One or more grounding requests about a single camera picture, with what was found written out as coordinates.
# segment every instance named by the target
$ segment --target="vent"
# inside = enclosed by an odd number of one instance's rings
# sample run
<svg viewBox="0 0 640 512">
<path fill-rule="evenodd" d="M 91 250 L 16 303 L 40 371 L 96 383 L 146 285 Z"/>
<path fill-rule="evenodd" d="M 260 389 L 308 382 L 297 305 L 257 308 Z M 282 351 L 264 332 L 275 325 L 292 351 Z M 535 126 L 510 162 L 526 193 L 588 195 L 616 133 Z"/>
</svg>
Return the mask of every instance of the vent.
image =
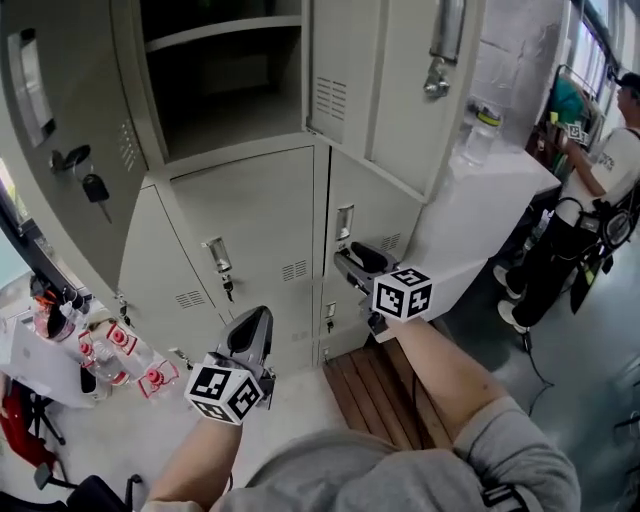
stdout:
<svg viewBox="0 0 640 512">
<path fill-rule="evenodd" d="M 347 86 L 319 76 L 316 80 L 316 109 L 344 121 L 347 108 Z"/>
<path fill-rule="evenodd" d="M 131 119 L 127 119 L 120 125 L 120 130 L 118 131 L 118 147 L 120 149 L 122 162 L 127 172 L 130 172 L 140 156 L 140 146 L 138 145 L 138 139 L 131 124 Z"/>
<path fill-rule="evenodd" d="M 296 332 L 293 333 L 293 336 L 291 336 L 291 341 L 302 341 L 306 340 L 308 337 L 309 331 Z"/>
<path fill-rule="evenodd" d="M 298 277 L 302 277 L 306 275 L 307 275 L 307 260 L 298 261 L 297 263 L 293 263 L 291 265 L 282 267 L 283 281 L 291 281 L 292 279 L 297 279 Z"/>
<path fill-rule="evenodd" d="M 193 306 L 200 306 L 204 304 L 204 299 L 199 291 L 193 291 L 189 293 L 183 293 L 182 295 L 176 295 L 176 301 L 182 309 L 187 309 Z"/>
<path fill-rule="evenodd" d="M 398 242 L 400 241 L 400 233 L 396 233 L 393 236 L 388 236 L 382 239 L 382 244 L 380 245 L 380 249 L 383 251 L 391 251 L 398 246 Z"/>
</svg>

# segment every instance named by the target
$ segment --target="bottle with yellow lid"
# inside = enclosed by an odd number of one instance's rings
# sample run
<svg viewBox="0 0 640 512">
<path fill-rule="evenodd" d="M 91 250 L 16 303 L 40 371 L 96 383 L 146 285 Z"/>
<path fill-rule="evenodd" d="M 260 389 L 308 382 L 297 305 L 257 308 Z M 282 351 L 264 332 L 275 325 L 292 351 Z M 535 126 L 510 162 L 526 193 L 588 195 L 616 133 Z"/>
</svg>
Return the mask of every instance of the bottle with yellow lid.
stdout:
<svg viewBox="0 0 640 512">
<path fill-rule="evenodd" d="M 479 109 L 462 156 L 472 165 L 482 167 L 487 161 L 501 125 L 502 118 L 499 114 L 492 112 L 489 107 Z"/>
</svg>

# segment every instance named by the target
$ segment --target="black cap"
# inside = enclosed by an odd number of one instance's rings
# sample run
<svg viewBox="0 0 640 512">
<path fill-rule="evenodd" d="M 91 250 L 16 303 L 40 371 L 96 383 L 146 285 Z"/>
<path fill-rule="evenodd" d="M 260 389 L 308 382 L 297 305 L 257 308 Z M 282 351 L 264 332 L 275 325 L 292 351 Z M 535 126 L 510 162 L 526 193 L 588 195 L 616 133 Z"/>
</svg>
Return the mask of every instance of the black cap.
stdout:
<svg viewBox="0 0 640 512">
<path fill-rule="evenodd" d="M 628 87 L 640 94 L 640 75 L 635 73 L 627 73 L 622 78 L 616 79 L 616 83 L 620 87 Z"/>
</svg>

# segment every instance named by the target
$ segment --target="shirt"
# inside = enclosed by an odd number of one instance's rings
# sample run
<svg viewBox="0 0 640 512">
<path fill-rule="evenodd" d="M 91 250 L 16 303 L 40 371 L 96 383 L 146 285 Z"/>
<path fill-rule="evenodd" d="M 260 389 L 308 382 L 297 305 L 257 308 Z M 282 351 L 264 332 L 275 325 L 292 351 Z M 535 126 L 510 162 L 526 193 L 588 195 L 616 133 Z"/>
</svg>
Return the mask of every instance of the shirt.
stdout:
<svg viewBox="0 0 640 512">
<path fill-rule="evenodd" d="M 483 492 L 505 484 L 529 511 L 580 510 L 573 466 L 509 397 L 479 411 L 453 451 L 398 451 L 352 431 L 315 434 L 276 454 L 213 510 L 486 511 L 493 509 Z M 195 503 L 148 503 L 142 512 L 202 511 Z"/>
<path fill-rule="evenodd" d="M 589 159 L 594 163 L 591 174 L 605 190 L 600 197 L 615 205 L 626 196 L 640 176 L 640 140 L 626 128 L 619 128 L 597 144 Z M 584 211 L 595 210 L 591 195 L 580 176 L 573 171 L 560 198 L 577 199 Z M 573 201 L 564 201 L 556 208 L 556 214 L 568 224 L 575 226 L 580 218 L 580 207 Z"/>
</svg>

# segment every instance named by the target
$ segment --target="clothing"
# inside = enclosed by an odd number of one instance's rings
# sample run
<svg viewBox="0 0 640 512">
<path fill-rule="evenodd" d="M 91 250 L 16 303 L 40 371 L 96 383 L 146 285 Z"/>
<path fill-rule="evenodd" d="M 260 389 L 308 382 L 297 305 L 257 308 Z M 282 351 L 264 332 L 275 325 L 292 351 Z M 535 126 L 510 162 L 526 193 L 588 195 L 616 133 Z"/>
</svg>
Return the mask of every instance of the clothing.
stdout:
<svg viewBox="0 0 640 512">
<path fill-rule="evenodd" d="M 245 489 L 223 496 L 229 511 L 485 511 L 484 488 L 512 484 L 530 511 L 577 511 L 575 470 L 512 398 L 478 412 L 453 452 L 399 452 L 353 431 L 299 441 L 267 462 Z M 142 512 L 201 512 L 147 504 Z"/>
<path fill-rule="evenodd" d="M 524 299 L 513 309 L 522 327 L 537 324 L 560 295 L 562 286 L 578 264 L 578 256 L 598 241 L 598 235 L 567 224 L 556 214 L 519 267 L 507 272 L 507 284 Z"/>
<path fill-rule="evenodd" d="M 4 418 L 0 415 L 0 425 L 9 446 L 17 455 L 35 467 L 46 463 L 53 471 L 53 465 L 57 460 L 55 454 L 44 447 L 44 439 L 29 432 L 32 420 L 30 394 L 29 388 L 16 381 L 12 382 L 11 391 L 2 401 L 9 417 Z"/>
<path fill-rule="evenodd" d="M 640 177 L 640 140 L 627 128 L 620 128 L 597 144 L 589 159 L 594 162 L 591 168 L 593 177 L 606 194 L 599 199 L 617 204 L 629 193 Z M 577 171 L 569 176 L 560 198 L 577 199 L 586 212 L 595 210 L 591 195 Z M 573 201 L 565 201 L 556 208 L 556 215 L 574 226 L 580 217 L 580 207 Z"/>
</svg>

